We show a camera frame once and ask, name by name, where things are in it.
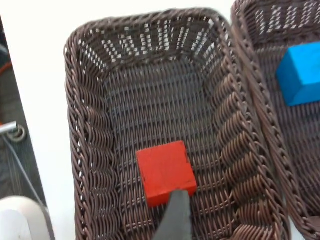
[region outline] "wooden block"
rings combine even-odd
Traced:
[[[183,141],[139,150],[136,156],[149,207],[167,203],[174,190],[195,193],[197,182]]]
[[[320,42],[289,47],[276,76],[288,106],[320,101]]]

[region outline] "brown wicker basket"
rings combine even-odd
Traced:
[[[136,150],[183,140],[198,188],[194,239],[289,239],[261,126],[214,10],[107,18],[65,46],[77,240],[149,240]]]
[[[288,107],[276,79],[287,48],[320,40],[320,1],[239,0],[232,31],[289,214],[320,239],[320,102]]]

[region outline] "blue block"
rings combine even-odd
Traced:
[[[288,106],[320,101],[320,42],[289,47],[276,77]]]

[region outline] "floor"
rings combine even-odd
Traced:
[[[27,138],[21,143],[12,143],[21,163],[43,203],[45,196],[37,168],[28,126],[21,103],[13,69],[0,75],[0,122],[16,121],[27,130]],[[25,196],[36,200],[12,153],[0,138],[0,199],[8,196]]]

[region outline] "white table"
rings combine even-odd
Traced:
[[[234,0],[8,0],[0,14],[56,240],[75,239],[63,48],[77,27],[110,16],[207,7],[230,19]],[[294,234],[295,240],[303,239]]]

